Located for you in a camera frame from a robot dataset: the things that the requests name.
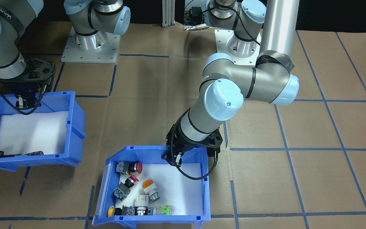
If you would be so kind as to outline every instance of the metal base plate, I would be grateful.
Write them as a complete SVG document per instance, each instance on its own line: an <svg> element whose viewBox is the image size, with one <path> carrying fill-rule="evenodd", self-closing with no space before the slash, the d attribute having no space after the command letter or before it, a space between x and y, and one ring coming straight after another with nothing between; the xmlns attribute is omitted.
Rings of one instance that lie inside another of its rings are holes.
<svg viewBox="0 0 366 229"><path fill-rule="evenodd" d="M108 43L97 51L83 51L76 43L76 32L71 28L69 39L61 57L62 62L116 64L121 35L106 33Z"/></svg>
<svg viewBox="0 0 366 229"><path fill-rule="evenodd" d="M257 45L255 48L254 53L247 58L240 58L237 56L232 55L228 51L228 47L226 46L226 43L228 41L228 38L230 38L231 34L234 33L233 30L224 30L224 29L216 29L215 32L215 42L217 44L217 52L224 52L228 55L230 55L234 59L234 63L238 65L250 65L255 66L255 63L257 61L257 57L260 52L260 46ZM258 34L257 41L261 42L261 34Z"/></svg>

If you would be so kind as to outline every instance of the green connector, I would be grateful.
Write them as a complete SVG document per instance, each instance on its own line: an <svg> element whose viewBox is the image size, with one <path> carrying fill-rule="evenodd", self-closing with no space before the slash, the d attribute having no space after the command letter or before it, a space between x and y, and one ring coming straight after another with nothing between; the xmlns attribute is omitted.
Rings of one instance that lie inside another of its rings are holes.
<svg viewBox="0 0 366 229"><path fill-rule="evenodd" d="M170 214L170 208L167 205L162 206L162 214L166 214L167 216Z"/></svg>

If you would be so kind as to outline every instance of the white foam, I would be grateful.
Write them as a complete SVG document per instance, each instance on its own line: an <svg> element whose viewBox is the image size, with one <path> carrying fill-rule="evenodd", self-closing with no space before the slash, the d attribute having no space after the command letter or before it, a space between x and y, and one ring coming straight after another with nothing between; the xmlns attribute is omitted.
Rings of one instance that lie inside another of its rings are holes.
<svg viewBox="0 0 366 229"><path fill-rule="evenodd" d="M2 115L0 151L4 155L43 151L45 155L64 152L68 111Z"/></svg>
<svg viewBox="0 0 366 229"><path fill-rule="evenodd" d="M199 163L183 163L181 169L192 177L200 177ZM148 207L173 205L173 215L203 215L202 180L193 181L183 176L174 166L163 164L143 164L142 173L133 173L139 179L123 201L117 200L115 207L133 206L137 195L145 195L142 183L151 179L157 186L160 199L149 201ZM128 175L121 175L125 182Z"/></svg>

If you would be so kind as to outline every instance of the blue plastic bin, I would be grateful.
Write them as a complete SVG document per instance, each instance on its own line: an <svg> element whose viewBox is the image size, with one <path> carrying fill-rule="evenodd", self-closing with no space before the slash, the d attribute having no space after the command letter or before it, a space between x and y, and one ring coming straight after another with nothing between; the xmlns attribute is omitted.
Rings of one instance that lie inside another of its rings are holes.
<svg viewBox="0 0 366 229"><path fill-rule="evenodd" d="M141 161L142 164L167 164L161 159L163 153L168 149L166 145L144 145L144 146L127 146L113 156L109 157L105 163L103 180L101 182L100 194L98 196L96 213L93 218L93 226L105 223L119 223L123 226L136 228L137 223L194 223L200 228L204 221L211 220L210 211L210 188L208 177L202 180L202 198L203 213L202 215L193 216L175 216L155 214L152 216L112 216L107 217L108 209L115 205L112 198L113 190L119 184L120 175L115 172L118 161ZM191 151L184 153L184 163L200 163L201 173L208 173L208 157L206 147L196 147Z"/></svg>
<svg viewBox="0 0 366 229"><path fill-rule="evenodd" d="M11 103L16 103L17 99L13 94L6 95L6 97ZM76 93L74 91L46 93L41 102L42 106L35 111L35 113L69 112L67 123L64 123L67 132L63 153L37 156L18 155L0 158L0 170L16 171L18 167L57 164L77 167L82 160L83 139L87 135L84 133L85 113L74 100L75 97ZM13 114L17 114L17 112L0 97L0 122L2 115Z"/></svg>

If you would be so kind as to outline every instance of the black cable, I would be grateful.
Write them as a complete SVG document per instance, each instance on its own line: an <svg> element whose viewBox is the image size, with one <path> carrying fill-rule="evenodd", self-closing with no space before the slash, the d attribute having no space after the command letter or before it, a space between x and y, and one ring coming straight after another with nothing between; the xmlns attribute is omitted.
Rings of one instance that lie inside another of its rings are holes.
<svg viewBox="0 0 366 229"><path fill-rule="evenodd" d="M184 7L184 9L186 10L187 6L189 6L190 3L192 3L194 0L191 0L189 3L187 3L187 5Z"/></svg>
<svg viewBox="0 0 366 229"><path fill-rule="evenodd" d="M235 9L233 9L233 8L231 8L231 7L228 7L228 6L220 6L220 7L222 7L222 8L226 8L226 9L231 9L232 11L234 11L236 14L237 14L237 16L238 16L238 19L240 19L240 22L241 22L241 25L242 25L242 27L244 28L244 30L245 30L245 32L248 34L248 36L251 38L251 40L253 41L253 42L255 42L255 43L257 43L259 46L261 45L255 38L253 38L250 34L249 34L249 32L247 31L247 29L245 28L245 26L244 26L244 22L242 21L242 18L241 18L241 16L240 16L240 13L238 13L238 11L236 11Z"/></svg>
<svg viewBox="0 0 366 229"><path fill-rule="evenodd" d="M170 139L170 158L172 159L172 164L174 165L174 166L176 166L176 168L177 168L177 170L179 170L179 172L181 173L181 174L183 174L183 176L185 176L185 177L187 177L187 178L189 178L189 179L191 179L191 180L195 180L195 181L197 181L197 180L202 180L202 179L204 179L204 178L206 178L206 177L208 177L213 171L214 171L214 169L215 169L215 167L216 167L216 165L217 165L217 161L218 161L218 153L216 153L215 154L215 156L214 156L214 163L213 163L213 166L211 167L211 169L209 170L209 172L207 173L207 174L205 174L205 175L203 175L203 176L201 176L201 177L191 177L191 176L189 176L189 175L187 175L186 173L184 173L184 171L182 171L180 168L179 168L179 166L177 165L177 163L176 163L176 161L175 160L173 160L173 138L174 138L174 135L175 135L175 133L176 133L176 127L179 125L179 123L180 123L180 121L182 120L182 118L185 116L185 114L187 113L187 112L189 112L189 110L190 110L190 108L189 109L187 109L180 117L179 117L179 119L177 119L177 121L176 121L176 123L174 124L174 126L173 126L173 130L172 130L172 136L171 136L171 139Z"/></svg>
<svg viewBox="0 0 366 229"><path fill-rule="evenodd" d="M45 94L45 92L41 91L41 93L39 94L39 98L37 99L37 101L35 103L35 107L31 111L25 113L25 112L19 110L16 106L12 105L12 103L10 103L10 101L4 96L4 94L0 90L0 96L6 101L6 103L9 104L9 106L11 106L14 110L16 110L18 113L20 113L22 115L30 115L31 113L33 113L39 107L44 94Z"/></svg>
<svg viewBox="0 0 366 229"><path fill-rule="evenodd" d="M212 7L212 8L206 9L205 11L203 11L203 12L201 12L201 13L205 13L205 12L210 11L210 10L213 10L213 9L215 9L215 7Z"/></svg>

